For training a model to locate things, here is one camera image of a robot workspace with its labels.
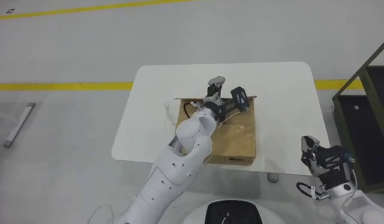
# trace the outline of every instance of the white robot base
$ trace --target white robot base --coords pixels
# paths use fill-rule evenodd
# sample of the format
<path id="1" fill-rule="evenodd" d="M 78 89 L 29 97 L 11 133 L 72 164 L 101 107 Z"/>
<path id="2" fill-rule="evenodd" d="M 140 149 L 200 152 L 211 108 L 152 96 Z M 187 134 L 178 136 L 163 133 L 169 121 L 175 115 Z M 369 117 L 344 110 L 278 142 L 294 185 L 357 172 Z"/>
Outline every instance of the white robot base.
<path id="1" fill-rule="evenodd" d="M 253 214 L 250 213 L 252 206 L 254 206 L 254 208 L 256 209 L 256 212 L 254 212 Z M 211 215 L 211 217 L 215 216 L 213 217 L 214 220 L 209 220 L 210 223 L 214 224 L 247 223 L 247 220 L 251 221 L 249 223 L 257 224 L 285 224 L 285 222 L 273 211 L 259 204 L 239 199 L 216 200 L 214 202 L 206 203 L 190 212 L 186 216 L 182 224 L 204 224 L 206 223 L 207 212 L 211 214 L 214 213 L 213 215 Z M 242 220 L 240 220 L 240 222 L 235 221 L 236 218 L 238 218 L 239 216 Z"/>

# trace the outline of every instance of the gray floor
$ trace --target gray floor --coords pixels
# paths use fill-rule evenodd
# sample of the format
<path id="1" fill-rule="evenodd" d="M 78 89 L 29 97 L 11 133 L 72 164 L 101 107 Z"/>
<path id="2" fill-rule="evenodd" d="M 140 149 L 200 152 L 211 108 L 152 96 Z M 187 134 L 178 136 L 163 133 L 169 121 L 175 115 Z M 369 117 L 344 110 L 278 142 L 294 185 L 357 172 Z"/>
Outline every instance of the gray floor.
<path id="1" fill-rule="evenodd" d="M 0 0 L 0 15 L 145 0 Z M 205 0 L 0 21 L 0 82 L 133 81 L 143 65 L 304 61 L 315 79 L 347 79 L 383 42 L 383 0 Z M 331 144 L 335 91 L 318 91 Z M 0 223 L 86 223 L 126 209 L 150 164 L 111 156 L 129 91 L 0 91 L 0 111 L 36 107 L 0 148 Z M 0 123 L 0 143 L 10 126 Z M 162 224 L 217 198 L 254 200 L 287 223 L 332 223 L 326 202 L 295 188 L 311 177 L 204 166 Z M 384 206 L 384 197 L 370 195 Z"/>

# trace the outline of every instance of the wire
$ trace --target wire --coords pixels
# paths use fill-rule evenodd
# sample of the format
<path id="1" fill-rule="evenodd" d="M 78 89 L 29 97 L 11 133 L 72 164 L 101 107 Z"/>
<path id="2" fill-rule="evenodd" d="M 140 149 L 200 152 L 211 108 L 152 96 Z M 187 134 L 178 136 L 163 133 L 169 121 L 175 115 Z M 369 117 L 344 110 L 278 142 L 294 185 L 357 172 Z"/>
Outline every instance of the wire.
<path id="1" fill-rule="evenodd" d="M 348 213 L 345 213 L 345 214 L 347 214 L 350 218 L 352 218 L 357 224 L 359 224 L 358 223 L 358 221 L 355 219 L 355 218 L 353 218 L 350 214 L 348 214 Z"/>
<path id="2" fill-rule="evenodd" d="M 113 219 L 113 210 L 112 210 L 112 207 L 110 207 L 110 205 L 101 205 L 101 206 L 99 206 L 93 213 L 92 213 L 92 215 L 90 216 L 90 218 L 88 219 L 88 222 L 86 223 L 86 224 L 89 224 L 90 222 L 91 222 L 91 220 L 92 220 L 92 217 L 94 216 L 94 214 L 98 211 L 98 210 L 100 210 L 100 209 L 102 209 L 103 207 L 109 207 L 109 209 L 110 209 L 110 212 L 111 212 L 111 217 L 112 217 L 112 224 L 115 222 L 115 220 Z"/>
<path id="3" fill-rule="evenodd" d="M 223 125 L 223 123 L 225 123 L 225 122 L 228 121 L 231 117 L 233 117 L 233 116 L 235 116 L 235 115 L 237 115 L 237 114 L 239 114 L 239 113 L 241 113 L 241 112 L 236 112 L 235 114 L 230 115 L 227 119 L 225 119 L 222 123 L 220 123 L 220 124 L 218 125 L 217 130 L 220 129 L 220 127 Z"/>
<path id="4" fill-rule="evenodd" d="M 355 170 L 352 169 L 352 173 L 353 173 L 353 177 L 355 178 L 355 189 L 353 190 L 352 192 L 352 195 L 350 195 L 343 203 L 342 205 L 339 207 L 339 209 L 337 210 L 336 214 L 335 214 L 335 217 L 341 212 L 341 209 L 344 207 L 344 205 L 347 203 L 347 201 L 349 200 L 352 200 L 353 196 L 355 195 L 356 193 L 356 190 L 358 189 L 358 179 L 356 178 L 356 173 L 355 173 Z"/>
<path id="5" fill-rule="evenodd" d="M 187 107 L 189 104 L 191 104 L 191 103 L 190 103 L 190 102 L 186 102 L 186 103 L 184 103 L 184 105 L 182 106 L 182 108 L 184 109 L 184 113 L 187 115 L 188 119 L 191 118 L 191 117 L 189 116 L 188 112 L 187 112 L 187 109 L 186 109 L 186 107 Z"/>
<path id="6" fill-rule="evenodd" d="M 305 183 L 300 183 L 300 182 L 296 183 L 296 188 L 297 188 L 302 194 L 304 194 L 305 196 L 308 196 L 309 198 L 312 198 L 312 196 L 311 196 L 308 192 L 306 192 L 305 190 L 301 189 L 300 186 L 305 186 L 305 187 L 308 188 L 308 189 L 311 189 L 311 187 L 310 187 L 309 185 L 305 184 Z M 315 194 L 316 194 L 317 196 L 321 196 L 321 195 L 322 195 L 321 193 L 319 193 L 319 192 L 317 192 L 317 191 L 315 191 Z"/>

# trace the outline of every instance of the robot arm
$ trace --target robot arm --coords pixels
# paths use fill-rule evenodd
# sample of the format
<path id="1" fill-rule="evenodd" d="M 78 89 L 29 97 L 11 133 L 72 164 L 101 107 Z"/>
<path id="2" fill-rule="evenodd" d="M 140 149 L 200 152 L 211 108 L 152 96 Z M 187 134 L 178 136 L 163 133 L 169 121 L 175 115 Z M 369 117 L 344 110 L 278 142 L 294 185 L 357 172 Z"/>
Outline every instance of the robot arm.
<path id="1" fill-rule="evenodd" d="M 301 138 L 301 161 L 308 166 L 312 176 L 318 177 L 323 183 L 322 193 L 316 192 L 312 187 L 311 194 L 303 191 L 301 186 L 310 186 L 297 183 L 301 193 L 319 201 L 329 199 L 336 212 L 337 224 L 376 224 L 384 223 L 384 209 L 373 203 L 367 196 L 357 189 L 356 185 L 347 180 L 344 164 L 355 162 L 343 147 L 334 146 L 324 148 L 320 141 L 312 136 Z"/>
<path id="2" fill-rule="evenodd" d="M 241 112 L 249 109 L 247 96 L 241 87 L 231 91 L 233 100 L 222 101 L 220 92 L 224 82 L 223 77 L 208 82 L 203 107 L 198 105 L 198 111 L 177 127 L 175 137 L 157 157 L 144 187 L 118 219 L 118 224 L 158 223 L 168 206 L 184 193 L 200 167 L 210 159 L 211 135 L 217 124 L 232 109 Z"/>

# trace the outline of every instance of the cardboard box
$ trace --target cardboard box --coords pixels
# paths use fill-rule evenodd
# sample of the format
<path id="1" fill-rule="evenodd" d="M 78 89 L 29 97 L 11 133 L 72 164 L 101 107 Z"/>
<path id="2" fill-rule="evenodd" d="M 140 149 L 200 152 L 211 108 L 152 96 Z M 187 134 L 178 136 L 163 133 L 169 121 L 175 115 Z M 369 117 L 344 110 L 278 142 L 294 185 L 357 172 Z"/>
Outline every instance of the cardboard box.
<path id="1" fill-rule="evenodd" d="M 184 112 L 184 103 L 202 101 L 196 99 L 181 99 L 179 117 L 176 126 L 188 117 Z M 196 108 L 192 105 L 186 107 L 189 115 Z M 227 116 L 238 112 L 233 110 Z M 213 141 L 212 158 L 208 163 L 250 166 L 256 158 L 256 122 L 254 116 L 254 101 L 250 100 L 250 110 L 237 114 L 216 129 L 211 136 Z"/>

